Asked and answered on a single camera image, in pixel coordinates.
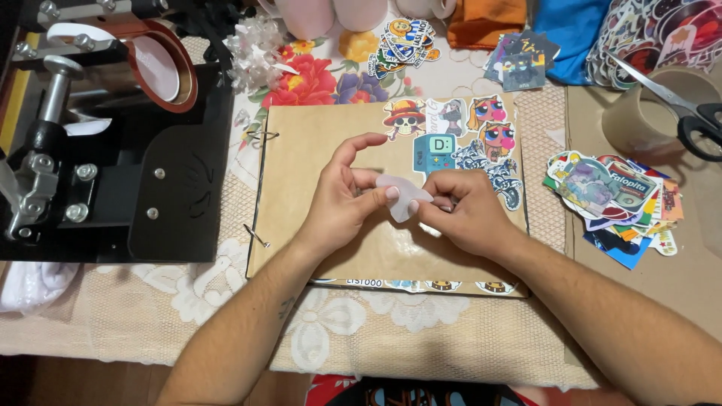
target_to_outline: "scissors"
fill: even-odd
[[[682,142],[682,145],[695,156],[710,162],[722,162],[722,123],[716,118],[717,113],[722,113],[722,103],[694,104],[681,98],[667,87],[649,79],[644,73],[639,72],[635,67],[616,55],[610,53],[609,56],[639,81],[639,83],[659,96],[665,103],[679,106],[692,113],[691,116],[684,116],[679,119],[679,123],[677,124],[677,138]],[[721,153],[714,155],[701,150],[692,141],[693,131],[698,131],[703,137],[717,144]]]

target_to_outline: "floral tablecloth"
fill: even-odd
[[[388,19],[399,13],[390,4]],[[286,36],[282,50],[299,75],[284,74],[275,90],[239,95],[251,129],[268,106],[383,102],[400,97],[446,98],[501,92],[483,79],[486,51],[451,50],[438,33],[438,61],[408,67],[379,81],[366,74],[381,27],[351,33],[338,23],[312,41]],[[194,63],[205,40],[184,38]],[[542,185],[546,159],[564,147],[564,89],[517,94],[531,234],[564,249],[564,211]],[[211,264],[86,265],[42,314],[0,315],[0,353],[31,353],[172,365],[186,341],[246,279],[249,235],[258,186],[258,145],[232,129],[217,260]],[[371,376],[502,381],[595,387],[585,369],[564,362],[564,329],[536,299],[308,288],[270,367]]]

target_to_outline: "fingernail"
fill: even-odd
[[[415,215],[419,211],[419,202],[412,200],[409,202],[409,214]]]
[[[388,197],[390,200],[398,199],[399,198],[399,188],[396,186],[392,186],[388,189],[386,189],[386,197]]]

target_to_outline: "wrist tattoo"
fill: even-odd
[[[288,312],[291,311],[291,308],[293,308],[293,303],[296,301],[296,298],[291,296],[288,298],[288,300],[281,303],[281,311],[278,312],[278,320],[283,320],[283,318],[288,315]]]

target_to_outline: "mug press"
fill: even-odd
[[[21,28],[70,22],[115,39],[76,35],[59,43],[41,33],[37,45],[17,42],[4,75],[10,85],[0,115],[12,148],[7,156],[0,150],[0,259],[214,261],[233,100],[230,52],[191,0],[80,2],[43,1],[37,24]],[[171,12],[203,27],[218,62],[194,66],[175,34],[152,20]],[[179,78],[172,99],[156,95],[139,73],[139,36],[171,55]],[[107,128],[69,135],[64,125],[74,123]]]

